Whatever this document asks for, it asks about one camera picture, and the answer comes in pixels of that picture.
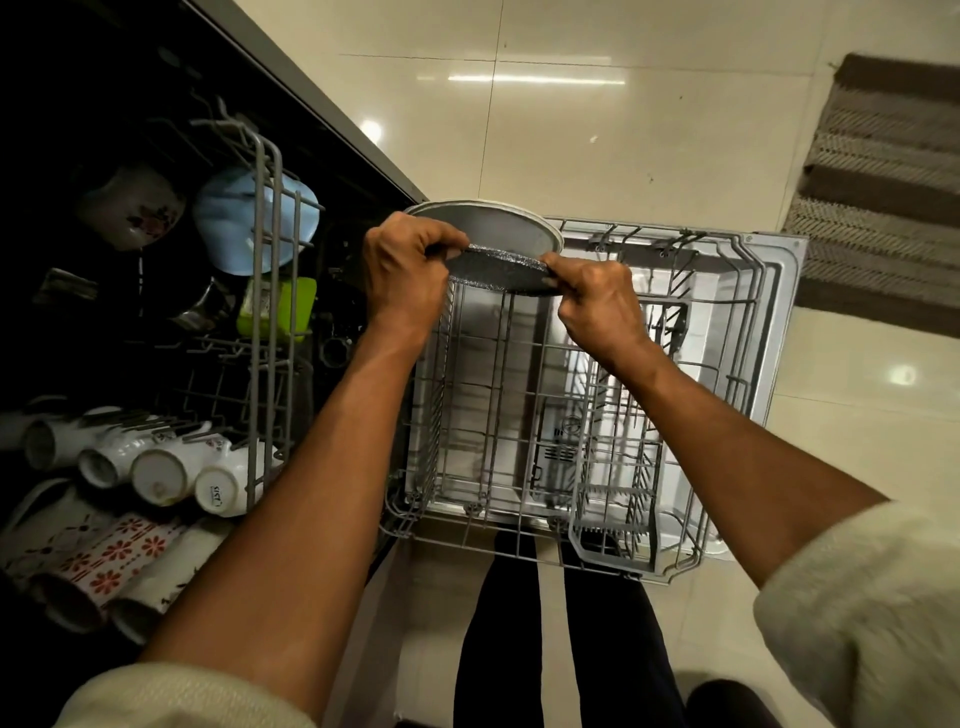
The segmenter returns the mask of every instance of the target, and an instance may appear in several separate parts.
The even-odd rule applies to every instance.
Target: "blue bowl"
[[[283,175],[283,187],[288,192],[299,192],[304,200],[317,202],[317,196],[303,182]],[[269,233],[273,225],[274,190],[264,188],[263,230]],[[256,202],[253,171],[230,167],[207,181],[197,194],[193,205],[193,219],[204,239],[207,254],[214,267],[232,276],[253,275],[253,215]],[[280,201],[280,235],[293,240],[294,199],[283,195]],[[310,205],[300,206],[301,242],[310,242],[320,225],[320,211]],[[264,240],[260,272],[269,273],[271,246]],[[281,242],[280,265],[293,260],[293,243]]]

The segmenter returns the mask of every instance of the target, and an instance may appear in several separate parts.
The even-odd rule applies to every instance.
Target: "hand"
[[[440,318],[449,253],[469,240],[449,223],[395,212],[364,238],[364,269],[371,328],[418,347]]]
[[[627,266],[556,253],[540,260],[557,276],[564,292],[558,313],[570,338],[604,369],[617,376],[651,346]]]

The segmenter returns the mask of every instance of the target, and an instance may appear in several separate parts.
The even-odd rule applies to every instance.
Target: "striped rug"
[[[784,231],[797,305],[960,337],[960,67],[847,56]]]

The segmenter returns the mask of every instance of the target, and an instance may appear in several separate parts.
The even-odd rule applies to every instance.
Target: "black pants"
[[[455,728],[543,725],[542,633],[534,539],[499,533],[464,638],[453,699]],[[564,562],[579,564],[569,544]],[[580,691],[580,719],[595,726],[686,728],[684,702],[642,585],[564,569],[566,620]]]

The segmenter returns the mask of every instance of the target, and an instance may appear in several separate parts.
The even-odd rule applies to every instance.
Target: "person's left hand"
[[[467,245],[449,223],[403,212],[371,228],[363,250],[370,327],[422,349],[444,305],[444,260]]]

